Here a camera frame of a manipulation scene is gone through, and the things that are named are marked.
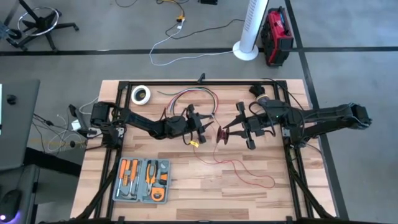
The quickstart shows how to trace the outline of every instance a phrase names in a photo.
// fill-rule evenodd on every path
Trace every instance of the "gray desk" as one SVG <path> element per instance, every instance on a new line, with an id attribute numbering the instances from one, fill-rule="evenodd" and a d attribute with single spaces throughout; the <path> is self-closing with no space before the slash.
<path id="1" fill-rule="evenodd" d="M 2 133 L 0 135 L 0 170 L 35 164 L 78 177 L 81 166 L 51 154 L 26 147 L 39 92 L 40 81 L 30 80 L 2 85 Z M 17 97 L 16 104 L 7 95 Z"/>
<path id="2" fill-rule="evenodd" d="M 7 224 L 34 222 L 37 210 L 37 205 L 34 203 L 35 186 L 38 179 L 39 168 L 35 165 L 0 172 L 0 198 L 10 190 L 19 189 L 22 192 L 18 214 Z"/>

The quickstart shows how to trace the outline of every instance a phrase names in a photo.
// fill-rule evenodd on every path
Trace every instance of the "gray floor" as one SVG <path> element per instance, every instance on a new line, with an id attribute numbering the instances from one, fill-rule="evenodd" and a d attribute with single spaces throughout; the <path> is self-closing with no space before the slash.
<path id="1" fill-rule="evenodd" d="M 178 9 L 172 4 L 156 5 L 139 0 L 132 8 L 118 8 L 113 0 L 30 0 L 32 6 L 57 7 L 61 22 L 76 22 L 79 32 L 58 30 L 53 33 L 60 50 L 149 49 L 165 38 Z M 4 19 L 12 1 L 0 2 Z M 183 33 L 221 26 L 231 19 L 244 19 L 248 1 L 220 0 L 218 6 L 203 6 L 191 0 L 184 4 L 187 22 Z M 269 7 L 284 6 L 270 0 Z M 398 2 L 385 0 L 301 0 L 292 1 L 304 47 L 348 47 L 398 45 Z M 17 15 L 23 13 L 20 7 Z M 230 47 L 241 35 L 243 23 L 228 28 L 171 40 L 162 48 Z M 30 50 L 49 50 L 45 39 L 28 45 Z M 0 42 L 0 50 L 15 50 Z M 190 55 L 155 55 L 157 62 L 168 62 Z M 311 53 L 306 54 L 321 106 L 348 102 L 361 103 L 372 116 L 373 125 L 365 131 L 344 130 L 329 134 L 343 196 L 352 220 L 396 223 L 398 215 L 398 140 L 394 133 L 398 119 L 395 71 L 398 52 Z M 151 65 L 148 55 L 87 55 L 0 57 L 0 82 L 39 78 L 41 87 L 36 112 L 62 124 L 57 114 L 66 116 L 71 103 L 91 101 L 102 80 L 135 78 L 303 78 L 300 59 L 291 53 L 281 68 L 268 68 L 264 56 L 242 62 L 233 55 L 184 60 L 166 67 Z M 51 133 L 43 131 L 48 141 Z M 38 133 L 32 129 L 30 144 L 40 148 Z M 83 152 L 71 150 L 60 156 L 81 162 Z M 77 180 L 48 171 L 40 175 L 37 221 L 67 219 Z M 55 189 L 61 186 L 62 194 Z"/>

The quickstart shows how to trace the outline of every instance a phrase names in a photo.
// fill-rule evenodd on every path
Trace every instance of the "wooden tabletop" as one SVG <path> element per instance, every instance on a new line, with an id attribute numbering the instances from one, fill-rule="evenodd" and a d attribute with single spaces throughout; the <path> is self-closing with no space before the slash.
<path id="1" fill-rule="evenodd" d="M 305 109 L 308 109 L 303 81 L 286 81 L 289 91 Z M 99 100 L 114 102 L 118 82 L 119 80 L 103 81 Z M 159 119 L 164 107 L 167 106 L 172 97 L 161 95 L 157 91 L 174 93 L 188 87 L 190 86 L 149 86 L 152 93 L 150 102 L 144 106 L 137 106 L 131 102 L 130 109 L 149 119 Z M 238 114 L 235 103 L 243 101 L 247 107 L 250 102 L 254 101 L 252 94 L 248 91 L 249 86 L 212 85 L 207 87 L 214 91 L 220 99 L 216 119 L 222 126 L 231 122 Z M 273 98 L 272 87 L 264 87 L 270 98 Z M 293 99 L 290 99 L 290 101 L 292 106 L 298 106 Z M 203 92 L 191 92 L 178 100 L 175 107 L 176 113 L 182 111 L 182 108 L 190 103 L 193 103 L 195 109 L 203 114 L 210 113 L 213 107 L 210 95 Z M 217 129 L 218 125 L 213 124 L 212 127 Z M 193 147 L 184 145 L 181 138 L 158 141 L 152 139 L 148 133 L 129 126 L 124 137 L 123 156 L 161 158 L 171 161 L 172 182 L 169 199 L 164 205 L 115 202 L 112 219 L 117 220 L 118 216 L 125 216 L 126 220 L 129 221 L 285 220 L 287 215 L 294 217 L 280 128 L 276 128 L 276 137 L 272 137 L 270 134 L 258 138 L 253 136 L 257 146 L 255 150 L 249 150 L 246 147 L 245 140 L 237 136 L 231 136 L 226 146 L 221 143 L 216 146 L 213 128 L 206 130 L 207 142 L 195 149 L 196 156 L 208 163 L 215 163 L 213 158 L 213 150 L 215 149 L 217 160 L 236 159 L 242 161 L 253 174 L 271 176 L 275 180 L 275 186 L 272 189 L 266 189 L 258 185 L 246 184 L 238 178 L 234 171 L 234 165 L 230 162 L 217 165 L 205 164 L 195 156 Z M 240 125 L 231 128 L 232 131 L 239 129 L 241 129 Z M 100 143 L 101 138 L 93 139 L 89 141 L 88 147 L 97 146 Z M 319 147 L 316 139 L 312 139 L 309 143 Z M 105 148 L 86 152 L 71 217 L 79 215 L 97 192 L 104 157 Z M 314 148 L 306 147 L 302 149 L 302 157 L 309 189 L 326 211 L 335 215 L 320 152 Z M 249 175 L 238 162 L 235 162 L 235 167 L 238 175 L 246 182 L 265 187 L 273 185 L 273 181 L 269 177 Z M 305 215 L 303 195 L 300 190 L 298 191 L 302 213 Z M 109 189 L 104 196 L 102 217 L 106 213 L 108 195 Z"/>

